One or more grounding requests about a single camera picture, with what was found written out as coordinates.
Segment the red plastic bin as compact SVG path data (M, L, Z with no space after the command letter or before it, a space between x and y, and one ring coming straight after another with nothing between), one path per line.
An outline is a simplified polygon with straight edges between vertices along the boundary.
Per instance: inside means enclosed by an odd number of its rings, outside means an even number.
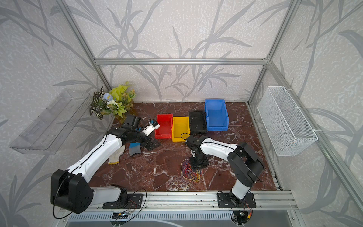
M160 127L155 131L156 139L172 139L173 114L158 114Z

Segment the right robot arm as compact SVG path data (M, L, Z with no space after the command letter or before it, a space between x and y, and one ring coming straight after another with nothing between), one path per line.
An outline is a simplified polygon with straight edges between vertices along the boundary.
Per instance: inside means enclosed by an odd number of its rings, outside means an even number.
M219 200L224 202L220 206L221 208L256 207L250 189L260 179L259 176L264 171L264 165L249 144L245 142L227 144L207 136L196 138L192 135L186 139L185 143L192 152L189 160L194 171L208 166L208 155L229 162L237 180L228 194L220 195Z

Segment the blue plastic bin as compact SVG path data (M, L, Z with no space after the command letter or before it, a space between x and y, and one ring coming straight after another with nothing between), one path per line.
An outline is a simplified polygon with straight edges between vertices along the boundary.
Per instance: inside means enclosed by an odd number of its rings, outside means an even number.
M207 131L227 131L229 116L224 99L206 99Z

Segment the yellow plastic bin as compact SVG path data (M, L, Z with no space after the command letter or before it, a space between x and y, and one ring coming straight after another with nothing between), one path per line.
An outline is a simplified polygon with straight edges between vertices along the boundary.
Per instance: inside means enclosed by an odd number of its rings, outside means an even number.
M185 142L190 135L190 119L188 116L174 116L172 127L172 141Z

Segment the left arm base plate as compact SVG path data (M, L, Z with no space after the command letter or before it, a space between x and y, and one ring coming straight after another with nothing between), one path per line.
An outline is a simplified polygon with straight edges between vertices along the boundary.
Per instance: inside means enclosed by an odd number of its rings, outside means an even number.
M127 194L121 200L114 202L107 202L103 204L104 210L112 209L140 209L143 202L143 194Z

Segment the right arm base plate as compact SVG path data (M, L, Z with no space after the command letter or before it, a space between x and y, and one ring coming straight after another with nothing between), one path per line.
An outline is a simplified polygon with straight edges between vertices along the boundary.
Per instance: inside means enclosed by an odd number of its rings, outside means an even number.
M248 191L243 199L238 199L231 192L223 193L217 192L217 201L219 208L250 208L254 209L257 207L254 194Z

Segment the white knit work glove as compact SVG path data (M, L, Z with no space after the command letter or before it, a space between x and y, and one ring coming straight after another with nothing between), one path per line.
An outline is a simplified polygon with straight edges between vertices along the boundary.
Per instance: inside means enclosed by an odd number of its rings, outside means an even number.
M120 147L118 150L116 150L108 160L109 165L116 165L120 162L120 156L124 153L125 146Z

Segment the aluminium front rail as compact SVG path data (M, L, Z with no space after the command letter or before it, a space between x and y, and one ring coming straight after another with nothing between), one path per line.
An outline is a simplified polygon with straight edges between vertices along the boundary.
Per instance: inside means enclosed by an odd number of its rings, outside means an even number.
M296 210L298 206L290 191L252 191L257 207L254 210ZM214 211L248 210L250 208L219 208L217 192L139 192L143 194L142 211ZM102 209L102 204L91 205L86 211Z

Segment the artificial plant in vase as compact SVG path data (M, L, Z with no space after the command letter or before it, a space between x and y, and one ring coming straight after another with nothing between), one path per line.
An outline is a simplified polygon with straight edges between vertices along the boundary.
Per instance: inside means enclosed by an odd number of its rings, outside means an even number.
M133 108L135 90L129 90L130 83L127 81L109 92L103 88L93 94L90 104L90 115L95 115L102 120L105 115L113 115L119 122L124 123L126 114Z

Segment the clear plastic wall shelf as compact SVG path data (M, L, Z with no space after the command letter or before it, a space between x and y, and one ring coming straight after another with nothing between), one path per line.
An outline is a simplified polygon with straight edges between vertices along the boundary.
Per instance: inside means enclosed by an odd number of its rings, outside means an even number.
M91 101L87 92L65 89L9 147L21 154L56 154Z

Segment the blue grey work glove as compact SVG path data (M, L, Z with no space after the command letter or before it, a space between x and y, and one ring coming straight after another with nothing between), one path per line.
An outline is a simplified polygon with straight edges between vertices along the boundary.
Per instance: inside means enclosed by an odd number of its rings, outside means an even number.
M140 143L139 142L131 143L129 146L129 155L132 157L133 155L140 153L141 153Z

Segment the black plastic bin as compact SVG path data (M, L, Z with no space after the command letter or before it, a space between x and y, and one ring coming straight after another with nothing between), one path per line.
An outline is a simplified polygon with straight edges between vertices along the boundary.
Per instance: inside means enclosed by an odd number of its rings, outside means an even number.
M190 134L204 134L207 132L206 113L204 111L189 111Z

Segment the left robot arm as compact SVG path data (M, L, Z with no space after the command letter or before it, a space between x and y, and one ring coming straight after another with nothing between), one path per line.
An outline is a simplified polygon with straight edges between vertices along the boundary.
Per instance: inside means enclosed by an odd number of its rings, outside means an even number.
M153 150L161 144L150 137L158 123L149 124L144 130L112 128L106 136L82 159L66 170L58 169L51 177L51 204L80 214L89 206L119 202L127 204L127 191L120 186L91 187L89 182L101 165L110 160L118 162L125 144L138 142L141 147Z

